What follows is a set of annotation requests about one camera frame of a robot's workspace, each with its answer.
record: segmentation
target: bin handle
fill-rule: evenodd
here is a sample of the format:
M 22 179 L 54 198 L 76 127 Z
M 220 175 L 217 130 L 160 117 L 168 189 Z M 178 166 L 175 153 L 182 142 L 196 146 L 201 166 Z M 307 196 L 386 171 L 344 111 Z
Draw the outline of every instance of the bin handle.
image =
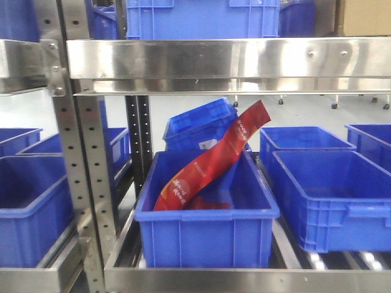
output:
M 348 217 L 353 218 L 389 218 L 391 217 L 391 208 L 384 205 L 371 206 L 349 206 Z

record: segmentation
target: metal shelf rail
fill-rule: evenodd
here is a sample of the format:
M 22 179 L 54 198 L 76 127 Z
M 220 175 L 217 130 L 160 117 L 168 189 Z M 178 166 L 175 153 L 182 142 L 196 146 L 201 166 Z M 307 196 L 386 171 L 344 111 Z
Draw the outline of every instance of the metal shelf rail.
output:
M 72 223 L 37 267 L 1 267 L 0 292 L 69 292 L 82 270 L 82 253 Z
M 0 40 L 0 93 L 14 95 L 46 87 L 38 43 Z
M 135 95 L 391 93 L 391 38 L 387 37 L 75 40 L 68 41 L 67 47 L 71 79 L 90 83 L 88 89 L 75 93 L 79 105 L 86 103 L 79 111 L 88 133 L 84 135 L 88 164 L 106 161 L 96 115 L 99 96 L 125 95 L 130 131 L 136 139 L 132 154 L 139 155 L 133 167 L 142 175 L 152 158 L 149 112 L 147 97 Z M 117 219 L 108 201 L 112 196 L 108 196 L 111 179 L 107 174 L 94 173 L 91 184 L 98 190 L 93 194 L 95 210 L 102 213 L 98 225 L 110 227 L 116 226 Z M 139 187 L 142 180 L 135 179 L 135 183 Z M 108 256 L 104 268 L 107 291 L 386 293 L 391 288 L 387 253 L 307 254 L 289 240 L 283 220 L 274 227 L 272 258 L 276 264 L 270 269 L 141 268 L 139 226 L 133 215 L 116 241 L 108 234 L 112 250 L 103 252 Z

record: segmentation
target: plastic crate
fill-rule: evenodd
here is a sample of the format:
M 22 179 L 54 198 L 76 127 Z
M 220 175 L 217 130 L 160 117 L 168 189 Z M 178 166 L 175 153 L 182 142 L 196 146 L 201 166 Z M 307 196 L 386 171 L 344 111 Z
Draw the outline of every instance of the plastic crate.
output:
M 116 40 L 118 36 L 117 15 L 115 7 L 97 7 L 93 8 L 93 22 L 95 26 L 95 39 L 97 40 Z
M 319 126 L 262 127 L 260 159 L 273 177 L 273 151 L 356 150 L 333 133 Z
M 220 98 L 172 117 L 163 135 L 167 150 L 205 150 L 222 139 L 238 117 L 227 98 Z
M 128 39 L 278 37 L 280 0 L 126 0 Z
M 0 38 L 39 42 L 33 0 L 0 0 Z
M 0 267 L 35 267 L 72 218 L 62 157 L 0 159 Z
M 0 128 L 0 157 L 13 156 L 40 140 L 42 128 Z
M 108 128 L 109 150 L 111 150 L 114 173 L 116 174 L 130 157 L 129 131 L 126 128 Z M 18 155 L 61 155 L 60 135 L 55 134 L 20 151 Z
M 315 1 L 291 0 L 281 5 L 280 37 L 313 37 Z
M 148 267 L 267 267 L 279 209 L 247 152 L 198 193 L 225 210 L 153 211 L 165 184 L 202 151 L 157 153 L 137 204 Z
M 348 141 L 369 160 L 391 172 L 391 124 L 346 125 Z
M 274 159 L 274 196 L 304 250 L 391 250 L 391 173 L 355 151 L 278 151 Z

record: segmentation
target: tilted blue bin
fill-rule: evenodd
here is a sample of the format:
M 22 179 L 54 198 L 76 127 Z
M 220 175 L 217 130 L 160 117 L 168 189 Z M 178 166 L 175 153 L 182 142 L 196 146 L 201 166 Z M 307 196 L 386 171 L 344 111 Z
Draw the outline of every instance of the tilted blue bin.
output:
M 237 117 L 236 109 L 225 97 L 174 116 L 163 135 L 167 150 L 209 149 Z

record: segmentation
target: red plastic package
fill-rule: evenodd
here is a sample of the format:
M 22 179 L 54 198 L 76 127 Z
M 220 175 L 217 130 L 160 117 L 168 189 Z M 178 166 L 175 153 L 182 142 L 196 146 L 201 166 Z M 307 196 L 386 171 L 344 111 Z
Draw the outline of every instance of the red plastic package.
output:
M 229 203 L 217 203 L 205 201 L 203 197 L 195 196 L 193 199 L 186 205 L 185 209 L 229 209 Z
M 270 120 L 261 101 L 244 111 L 214 147 L 191 161 L 164 186 L 154 211 L 184 209 L 201 189 L 239 159 L 246 142 Z

